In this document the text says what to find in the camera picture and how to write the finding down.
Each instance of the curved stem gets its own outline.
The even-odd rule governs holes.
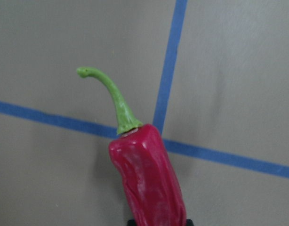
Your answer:
[[[117,134],[128,132],[142,126],[142,122],[135,118],[124,97],[115,83],[102,71],[93,67],[79,67],[77,73],[82,78],[93,77],[102,82],[111,94],[115,105],[118,122]]]

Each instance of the red pepper body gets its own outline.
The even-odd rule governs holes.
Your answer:
[[[137,226],[185,226],[180,186],[154,126],[146,124],[112,141],[109,154]]]

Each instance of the blue line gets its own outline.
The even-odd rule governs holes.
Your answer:
[[[186,145],[164,139],[166,149],[173,153],[187,155],[193,158],[213,161],[229,166],[266,173],[289,179],[289,166],[253,159],[245,156],[215,151],[203,147]]]
[[[117,137],[116,128],[64,117],[61,115],[47,114],[31,108],[8,104],[1,101],[0,113],[12,115],[23,119],[29,119],[32,121],[42,122],[45,124],[58,126],[66,129],[73,129],[84,133],[90,133],[101,137],[107,137],[112,139],[115,139]]]
[[[79,132],[94,134],[101,137],[115,139],[116,128],[108,127],[88,121],[77,120],[61,115],[47,114],[27,107],[21,107],[0,101],[0,113],[15,117],[41,122]],[[289,166],[266,162],[240,155],[210,150],[207,148],[186,145],[175,141],[164,139],[168,151],[190,156],[193,158],[213,161],[229,166],[262,172],[274,176],[289,179]]]
[[[159,130],[161,134],[163,131],[165,116],[167,113],[169,95],[177,59],[177,49],[180,42],[186,5],[187,0],[176,1],[171,29],[169,33],[167,52],[165,55],[164,66],[153,119],[153,125]]]

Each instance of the table surface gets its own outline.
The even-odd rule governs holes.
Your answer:
[[[162,131],[196,226],[289,226],[289,1],[0,0],[0,226],[132,218],[79,66]]]

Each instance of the red chili pepper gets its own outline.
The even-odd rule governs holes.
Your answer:
[[[99,79],[115,104],[118,134],[109,145],[110,158],[122,176],[137,226],[185,226],[180,186],[158,130],[137,120],[112,80],[100,70],[81,67],[82,78]]]

